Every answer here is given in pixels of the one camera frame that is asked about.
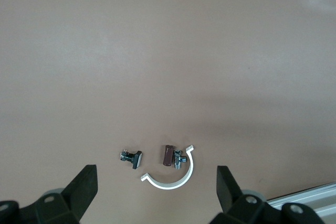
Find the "white plastic bracket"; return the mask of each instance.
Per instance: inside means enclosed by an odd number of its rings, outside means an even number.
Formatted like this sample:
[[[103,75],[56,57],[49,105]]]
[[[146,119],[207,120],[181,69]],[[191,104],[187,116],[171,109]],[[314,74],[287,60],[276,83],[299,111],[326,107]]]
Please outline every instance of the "white plastic bracket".
[[[174,183],[161,183],[156,181],[154,178],[151,177],[148,173],[144,174],[141,176],[141,181],[145,181],[146,179],[151,183],[153,186],[162,189],[162,190],[172,190],[179,188],[180,186],[183,186],[187,181],[190,179],[191,174],[193,173],[194,169],[194,162],[193,162],[193,157],[191,156],[191,151],[194,150],[194,146],[191,145],[187,149],[185,149],[186,154],[189,157],[190,160],[190,166],[188,169],[188,172],[181,178],[180,180],[174,182]]]

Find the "small hardware part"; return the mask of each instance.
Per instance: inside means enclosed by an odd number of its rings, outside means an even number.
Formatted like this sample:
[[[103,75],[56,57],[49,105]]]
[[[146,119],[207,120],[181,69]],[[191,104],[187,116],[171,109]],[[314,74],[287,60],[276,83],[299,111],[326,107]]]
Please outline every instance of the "small hardware part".
[[[129,153],[127,150],[124,150],[122,153],[120,153],[120,160],[131,162],[133,164],[133,169],[137,169],[140,166],[141,157],[141,151],[137,151],[137,153],[132,154]]]
[[[187,162],[186,156],[181,156],[182,151],[174,150],[175,146],[166,145],[166,149],[164,152],[163,165],[172,166],[174,162],[175,169],[179,170],[181,168],[181,163]]]
[[[155,180],[154,178],[152,178],[151,175],[146,173],[146,174],[141,176],[141,181],[148,180],[148,182],[151,183],[153,186],[155,186],[159,189],[162,189],[162,190],[172,190],[172,189],[179,188],[180,186],[183,186],[190,179],[190,177],[193,173],[193,170],[194,170],[193,157],[191,156],[191,151],[193,151],[193,150],[194,150],[193,145],[190,145],[187,149],[185,149],[185,152],[189,157],[190,166],[189,166],[188,172],[180,180],[178,180],[176,182],[173,182],[173,183],[168,183],[168,184],[161,183],[161,182],[158,182],[157,180]]]

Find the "bolt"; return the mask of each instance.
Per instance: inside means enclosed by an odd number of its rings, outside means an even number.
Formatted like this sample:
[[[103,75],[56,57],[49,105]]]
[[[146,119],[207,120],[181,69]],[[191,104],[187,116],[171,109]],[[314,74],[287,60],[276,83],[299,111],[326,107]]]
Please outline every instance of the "bolt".
[[[255,203],[258,202],[257,199],[255,197],[252,197],[252,196],[247,196],[246,201],[251,203],[251,204],[255,204]]]
[[[295,212],[297,214],[302,214],[303,213],[303,209],[301,207],[299,207],[298,205],[291,205],[290,210],[292,210],[293,212]]]
[[[55,199],[54,196],[49,196],[49,197],[44,199],[44,203],[52,202],[52,201],[54,201],[54,199]]]
[[[133,169],[137,169],[140,165],[142,157],[142,152],[138,151],[135,154],[129,153],[127,150],[124,150],[122,153],[120,153],[120,160],[121,161],[128,161],[133,164]]]
[[[182,151],[174,151],[174,156],[175,156],[175,169],[179,170],[181,169],[181,163],[187,162],[187,157],[181,156]]]
[[[7,208],[8,208],[8,204],[4,204],[0,206],[0,212],[6,210]]]

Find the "brown plastic part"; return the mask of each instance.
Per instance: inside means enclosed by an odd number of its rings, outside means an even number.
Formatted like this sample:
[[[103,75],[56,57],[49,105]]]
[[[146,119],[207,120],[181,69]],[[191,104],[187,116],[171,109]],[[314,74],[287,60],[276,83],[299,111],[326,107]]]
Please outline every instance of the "brown plastic part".
[[[164,152],[163,165],[165,165],[165,166],[172,166],[174,149],[175,149],[175,146],[173,146],[173,145],[166,145],[166,150]]]

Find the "white plastic clip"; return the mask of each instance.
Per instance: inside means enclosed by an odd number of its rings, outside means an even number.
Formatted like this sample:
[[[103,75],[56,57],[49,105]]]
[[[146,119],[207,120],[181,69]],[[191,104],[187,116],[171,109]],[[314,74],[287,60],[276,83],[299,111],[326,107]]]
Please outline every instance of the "white plastic clip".
[[[194,146],[191,145],[187,149],[185,149],[185,152],[187,153],[189,160],[190,160],[190,166],[188,169],[188,172],[181,178],[180,180],[174,182],[174,183],[161,183],[156,181],[154,178],[151,177],[148,173],[144,174],[141,176],[141,181],[145,181],[146,179],[151,183],[153,186],[162,189],[162,190],[172,190],[179,188],[180,186],[183,186],[191,177],[191,174],[193,173],[194,169],[194,162],[193,162],[193,157],[191,156],[191,151],[194,150]]]

